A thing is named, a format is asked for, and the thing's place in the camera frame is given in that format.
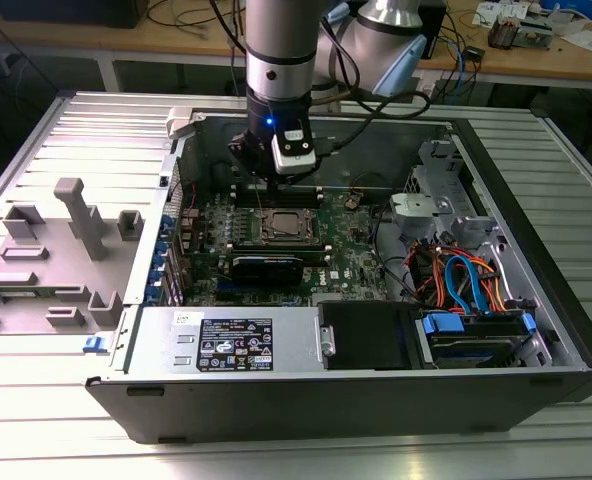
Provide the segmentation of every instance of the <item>blue cable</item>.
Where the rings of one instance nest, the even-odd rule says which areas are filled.
[[[458,48],[458,45],[456,45],[454,42],[452,42],[451,40],[448,40],[446,38],[440,38],[440,40],[442,40],[447,45],[452,47],[454,49],[454,51],[456,52],[456,55],[458,55],[458,66],[459,66],[458,81],[456,82],[456,88],[452,91],[452,94],[450,95],[449,100],[447,101],[447,103],[449,103],[451,105],[452,103],[454,103],[454,100],[456,99],[457,94],[460,92],[460,87],[463,84],[463,77],[465,76],[465,62],[463,62],[463,54],[460,51],[460,48]]]
[[[452,276],[452,267],[454,263],[457,261],[461,261],[465,264],[467,268],[467,272],[469,273],[469,278],[471,279],[472,283],[472,293],[474,294],[474,301],[476,302],[476,308],[483,313],[489,312],[489,307],[487,306],[487,300],[485,300],[485,295],[482,294],[480,291],[480,286],[478,285],[478,272],[476,272],[476,267],[472,262],[470,262],[467,258],[463,257],[462,255],[454,255],[447,261],[447,265],[445,265],[445,285],[447,286],[447,291],[454,299],[456,303],[458,303],[463,310],[465,310],[466,315],[470,315],[472,313],[471,308],[467,304],[465,300],[463,300],[458,293],[456,293],[456,289],[454,288],[454,278]]]

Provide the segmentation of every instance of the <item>electronic component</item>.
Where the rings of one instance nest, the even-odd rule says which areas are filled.
[[[520,21],[520,27],[512,46],[527,48],[549,48],[554,32],[543,20],[527,18]]]
[[[267,245],[320,245],[311,210],[263,210],[262,215],[261,239]]]
[[[480,368],[511,365],[512,354],[536,331],[536,324],[521,312],[491,318],[432,312],[423,318],[423,330],[436,367]]]
[[[518,18],[498,15],[487,35],[487,43],[493,48],[509,50],[514,43],[519,27],[520,20]]]
[[[303,268],[303,261],[294,257],[237,257],[232,261],[232,280],[235,285],[299,285]]]

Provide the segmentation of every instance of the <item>yellow wire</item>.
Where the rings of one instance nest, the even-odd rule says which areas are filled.
[[[498,278],[496,279],[496,297],[498,298],[498,304],[500,305],[500,308],[503,310],[503,312],[506,312],[507,309],[503,304],[503,297],[500,295],[500,282],[498,281]]]

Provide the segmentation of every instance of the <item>blue latch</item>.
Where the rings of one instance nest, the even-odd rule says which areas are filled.
[[[523,322],[525,322],[525,327],[527,327],[529,333],[536,331],[536,321],[531,313],[523,313]]]
[[[152,257],[152,263],[156,267],[162,267],[163,265],[165,265],[165,259],[158,254],[154,254],[154,256]]]
[[[160,287],[154,285],[147,285],[145,287],[145,295],[150,297],[158,297],[160,295]]]
[[[464,332],[465,326],[457,313],[430,313],[423,319],[427,335],[434,332]]]
[[[174,226],[174,219],[169,215],[163,215],[160,217],[160,225],[165,227],[173,227]]]
[[[154,251],[156,253],[165,253],[167,251],[167,244],[162,240],[158,240],[156,242],[156,246],[154,247]]]
[[[160,280],[163,277],[163,273],[159,272],[158,270],[152,270],[151,272],[149,272],[149,274],[147,275],[147,280],[149,282],[157,282],[158,280]]]
[[[89,337],[83,347],[83,353],[107,353],[103,337]]]

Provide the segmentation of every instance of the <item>black cable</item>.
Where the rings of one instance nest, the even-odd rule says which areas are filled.
[[[389,187],[390,189],[393,190],[392,184],[391,182],[385,177],[385,175],[383,175],[382,173],[378,173],[378,172],[363,172],[359,175],[357,175],[356,177],[354,177],[354,179],[351,181],[351,183],[349,184],[349,188],[351,190],[357,188],[356,184],[358,183],[358,180],[360,180],[361,178],[365,178],[365,177],[375,177],[378,178],[380,181],[382,181],[387,187]]]
[[[396,281],[396,283],[398,283],[401,287],[403,287],[403,289],[409,293],[410,295],[414,295],[414,291],[409,287],[409,285],[407,285],[405,282],[403,282],[400,278],[398,278],[396,276],[396,274],[394,274],[394,272],[392,272],[387,265],[385,265],[385,262],[383,262],[382,257],[380,256],[380,252],[378,251],[378,230],[380,228],[380,224],[383,221],[383,215],[385,214],[385,210],[387,210],[387,207],[389,206],[389,202],[386,203],[385,205],[383,205],[383,208],[380,211],[380,215],[378,216],[378,220],[376,221],[376,227],[374,227],[374,256],[376,257],[376,260],[378,261],[378,263],[380,264],[380,266],[382,267],[383,271],[389,275],[393,280]]]
[[[474,86],[476,84],[478,72],[480,72],[481,62],[474,62],[472,60],[472,64],[474,65],[474,73],[472,73],[469,76],[469,78],[467,78],[463,83],[461,83],[461,85],[460,85],[461,91],[454,95],[454,92],[456,91],[456,88],[458,87],[457,85],[454,85],[449,92],[445,91],[443,93],[444,98],[448,97],[448,96],[449,97],[451,97],[451,96],[462,97],[463,95],[465,95],[468,92],[470,94],[473,92]]]
[[[14,41],[13,41],[11,38],[9,38],[9,37],[7,36],[7,34],[6,34],[4,31],[3,31],[3,29],[2,29],[2,28],[0,28],[0,35],[1,35],[1,36],[2,36],[2,37],[3,37],[3,38],[4,38],[4,39],[5,39],[5,40],[6,40],[6,41],[7,41],[7,42],[8,42],[8,43],[9,43],[9,44],[12,46],[12,47],[14,47],[14,49],[15,49],[15,50],[16,50],[16,51],[17,51],[17,52],[18,52],[18,53],[19,53],[19,54],[20,54],[20,55],[21,55],[23,58],[25,58],[25,60],[27,60],[27,61],[29,62],[29,64],[30,64],[30,65],[31,65],[31,66],[34,68],[34,70],[36,70],[36,72],[37,72],[37,73],[38,73],[38,74],[39,74],[41,77],[43,77],[43,80],[45,80],[47,83],[49,83],[49,85],[50,85],[50,86],[51,86],[51,87],[54,89],[54,91],[56,91],[56,92],[58,92],[58,91],[59,91],[59,88],[58,88],[58,87],[57,87],[57,86],[54,84],[54,82],[52,82],[52,81],[49,79],[49,77],[48,77],[47,75],[45,75],[45,74],[43,73],[43,71],[42,71],[40,68],[38,68],[38,67],[36,66],[36,64],[35,64],[35,63],[34,63],[34,62],[31,60],[31,58],[29,58],[29,57],[28,57],[28,56],[25,54],[25,52],[23,52],[23,51],[22,51],[22,50],[21,50],[21,49],[18,47],[18,45],[16,45],[16,44],[14,43]]]
[[[336,54],[338,55],[338,63],[340,64],[340,69],[343,74],[343,81],[347,85],[347,88],[349,88],[351,94],[357,95],[358,89],[360,88],[360,70],[358,68],[358,65],[356,64],[352,56],[349,54],[349,52],[345,50],[345,48],[338,41],[338,37],[336,37],[336,34],[334,33],[334,30],[332,29],[332,26],[329,24],[327,18],[323,17],[320,23],[323,26],[323,31],[325,32],[325,35],[327,35],[327,38],[329,38],[330,42],[332,42],[334,48],[336,49]],[[354,83],[351,86],[349,84],[349,75],[347,75],[347,69],[345,68],[345,61],[343,60],[343,57],[347,59],[347,61],[352,67],[352,70],[354,71]]]
[[[236,18],[236,0],[232,0],[232,24],[234,25],[234,35],[238,39],[238,19]],[[234,60],[236,58],[236,49],[232,45],[231,47],[231,54],[229,57],[229,71],[232,75],[232,81],[234,82],[234,92],[236,93],[237,97],[240,97],[240,92],[238,91],[238,82],[236,81],[236,71],[234,70]]]
[[[146,12],[146,16],[147,19],[150,22],[155,23],[156,25],[160,25],[162,27],[176,27],[176,28],[182,28],[182,27],[196,27],[198,25],[203,25],[205,23],[209,23],[209,22],[213,22],[214,20],[217,20],[216,17],[210,17],[210,18],[206,18],[204,20],[197,20],[195,22],[183,22],[182,21],[182,17],[187,15],[188,13],[196,13],[196,12],[211,12],[212,9],[211,7],[206,7],[206,8],[192,8],[189,10],[183,10],[182,12],[180,12],[177,17],[174,19],[174,21],[176,23],[167,23],[167,22],[163,22],[161,20],[158,20],[156,18],[154,18],[154,16],[152,15],[153,11],[155,9],[157,9],[158,7],[160,7],[161,5],[163,5],[164,3],[169,2],[169,0],[159,0],[158,2],[156,2],[154,5],[150,6],[147,9]]]
[[[8,93],[8,92],[6,92],[6,91],[5,91],[5,89],[4,89],[4,88],[3,88],[3,86],[1,85],[1,82],[2,82],[3,80],[6,80],[6,79],[10,78],[12,75],[13,75],[13,73],[12,73],[12,74],[10,74],[10,75],[7,75],[7,76],[2,76],[2,75],[0,75],[0,94],[1,94],[3,97],[6,97],[6,98],[8,98],[8,99],[11,99],[11,100],[14,100],[14,104],[15,104],[15,106],[16,106],[16,110],[18,110],[18,105],[17,105],[17,102],[18,102],[18,101],[20,101],[20,102],[23,102],[23,103],[25,103],[26,105],[28,105],[28,106],[32,107],[34,110],[36,110],[37,112],[39,112],[39,113],[40,113],[40,115],[42,116],[42,115],[45,113],[45,111],[47,110],[47,108],[46,108],[46,107],[39,107],[39,106],[37,106],[37,105],[36,105],[34,102],[32,102],[31,100],[28,100],[27,98],[25,98],[25,97],[22,97],[21,95],[18,95],[18,94],[17,94],[17,93],[15,93],[15,92],[14,92],[13,94],[10,94],[10,93]],[[33,119],[33,118],[30,118],[30,117],[27,117],[27,116],[26,116],[26,115],[25,115],[23,112],[21,112],[20,110],[18,110],[18,113],[19,113],[20,115],[22,115],[23,117],[25,117],[27,120],[30,120],[30,121],[32,121],[32,122],[36,122],[36,120],[38,120],[38,119]]]
[[[227,34],[229,39],[232,41],[232,43],[234,45],[236,45],[236,47],[238,47],[238,49],[242,53],[247,54],[247,50],[245,50],[245,47],[243,47],[243,45],[238,41],[238,39],[234,36],[232,31],[227,26],[227,23],[225,22],[223,15],[220,13],[220,10],[218,9],[218,5],[216,5],[216,0],[209,0],[209,4],[211,5],[212,10],[214,10],[214,14],[216,15],[216,19],[218,20],[218,23],[220,23],[220,26],[223,27],[223,30],[225,30],[225,33]]]
[[[374,120],[374,118],[408,120],[410,118],[415,118],[415,117],[425,113],[429,109],[429,107],[431,106],[431,99],[427,95],[425,95],[423,92],[401,92],[398,95],[394,95],[393,97],[386,99],[375,109],[370,107],[366,103],[364,103],[362,101],[362,99],[360,98],[360,93],[358,91],[359,86],[360,86],[360,70],[358,68],[358,65],[356,64],[356,62],[354,61],[352,56],[347,52],[347,50],[345,50],[343,48],[343,46],[340,44],[340,42],[338,41],[338,38],[336,37],[336,34],[334,33],[334,30],[331,28],[331,25],[329,25],[329,22],[327,21],[326,18],[323,18],[321,20],[321,24],[323,25],[323,30],[325,31],[325,34],[329,37],[329,40],[332,42],[332,44],[334,45],[334,48],[336,49],[336,53],[338,55],[338,63],[340,65],[340,69],[341,69],[341,72],[343,75],[343,81],[348,86],[350,84],[349,76],[347,75],[347,69],[345,68],[345,62],[343,60],[343,57],[346,57],[350,61],[352,69],[354,70],[356,78],[355,78],[354,84],[350,90],[350,93],[353,96],[353,100],[355,100],[356,103],[358,103],[363,109],[367,110],[370,113],[370,115],[365,119],[364,123],[353,134],[351,134],[348,138],[346,138],[345,140],[343,140],[341,142],[336,142],[336,144],[334,145],[334,150],[340,150],[341,148],[346,147],[349,143],[353,142],[356,139],[356,137],[358,137],[361,133],[363,133],[363,131],[365,131],[365,129]],[[420,110],[417,110],[416,112],[404,114],[404,115],[392,115],[392,114],[382,113],[382,110],[387,105],[389,105],[391,102],[399,100],[401,98],[409,97],[409,96],[419,96],[419,97],[423,98],[425,100],[425,105]]]
[[[238,28],[240,36],[245,36],[245,22],[243,21],[243,9],[240,7],[240,0],[232,0],[236,4],[236,15],[238,16]]]
[[[367,116],[367,118],[363,121],[361,126],[358,127],[353,133],[351,133],[346,139],[344,139],[340,142],[335,142],[334,143],[334,150],[338,151],[342,148],[345,148],[351,142],[356,140],[356,138],[361,133],[363,133],[365,131],[365,129],[369,126],[370,123],[372,123],[372,121],[374,119],[376,119],[376,118],[392,118],[391,115],[381,116],[381,111],[390,103],[395,102],[397,100],[401,100],[403,98],[408,98],[408,97],[420,97],[423,100],[425,100],[425,105],[423,105],[422,108],[420,108],[419,110],[416,110],[415,112],[404,114],[404,115],[396,115],[395,118],[398,120],[409,120],[411,118],[416,118],[419,115],[422,115],[423,113],[425,113],[427,110],[429,110],[429,107],[432,104],[431,99],[423,92],[416,92],[416,91],[414,91],[414,92],[400,92],[397,95],[394,95],[393,97],[390,97],[390,98],[384,100],[383,102],[381,102],[380,105],[378,105],[378,107],[376,107],[376,109]]]

